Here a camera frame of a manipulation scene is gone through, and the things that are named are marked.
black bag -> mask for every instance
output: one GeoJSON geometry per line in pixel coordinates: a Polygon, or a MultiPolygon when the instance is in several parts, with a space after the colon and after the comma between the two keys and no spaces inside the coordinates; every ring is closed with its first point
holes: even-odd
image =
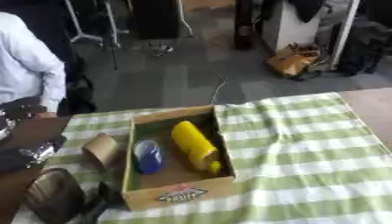
{"type": "Polygon", "coordinates": [[[68,83],[66,85],[66,99],[59,105],[59,116],[96,112],[93,92],[93,83],[84,74],[78,80],[68,83]]]}
{"type": "Polygon", "coordinates": [[[373,73],[385,47],[385,44],[377,39],[372,39],[365,44],[354,35],[350,35],[337,66],[337,72],[345,76],[354,76],[360,72],[373,73]]]}

green striped tablecloth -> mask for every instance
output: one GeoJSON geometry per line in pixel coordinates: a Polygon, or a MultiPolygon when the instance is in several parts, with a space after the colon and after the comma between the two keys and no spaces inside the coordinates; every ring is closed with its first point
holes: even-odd
{"type": "MultiPolygon", "coordinates": [[[[104,131],[126,143],[140,112],[76,116],[66,149],[46,168],[67,168],[85,190],[101,177],[78,164],[80,147],[104,131]]],[[[110,209],[101,223],[391,223],[392,159],[338,94],[215,106],[236,173],[232,196],[146,211],[110,209]]],[[[116,178],[110,172],[105,180],[116,178]]],[[[24,207],[15,223],[33,223],[24,207]]]]}

cardboard box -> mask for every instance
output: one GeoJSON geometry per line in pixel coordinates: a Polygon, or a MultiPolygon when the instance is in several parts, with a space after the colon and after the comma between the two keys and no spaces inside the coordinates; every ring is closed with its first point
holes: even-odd
{"type": "Polygon", "coordinates": [[[235,179],[228,152],[218,133],[212,106],[182,108],[136,117],[129,133],[126,163],[122,196],[131,210],[226,196],[232,192],[235,179]],[[182,121],[195,124],[218,148],[222,163],[220,174],[196,170],[187,155],[173,142],[172,129],[182,121]],[[133,145],[144,139],[156,140],[164,152],[164,167],[152,175],[141,175],[133,165],[133,145]]]}

masking tape roll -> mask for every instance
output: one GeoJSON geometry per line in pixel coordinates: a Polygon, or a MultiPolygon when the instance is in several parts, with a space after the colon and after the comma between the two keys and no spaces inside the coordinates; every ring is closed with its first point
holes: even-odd
{"type": "Polygon", "coordinates": [[[89,162],[101,172],[108,168],[119,153],[117,141],[105,133],[100,133],[92,138],[83,146],[82,150],[89,162]]]}

sleeve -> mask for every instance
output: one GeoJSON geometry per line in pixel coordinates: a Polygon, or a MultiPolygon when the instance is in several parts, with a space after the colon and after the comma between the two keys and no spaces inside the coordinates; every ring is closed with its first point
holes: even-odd
{"type": "Polygon", "coordinates": [[[19,17],[12,18],[10,27],[4,35],[4,43],[10,55],[27,69],[42,74],[41,105],[45,106],[48,112],[57,112],[61,100],[66,96],[64,63],[19,17]]]}

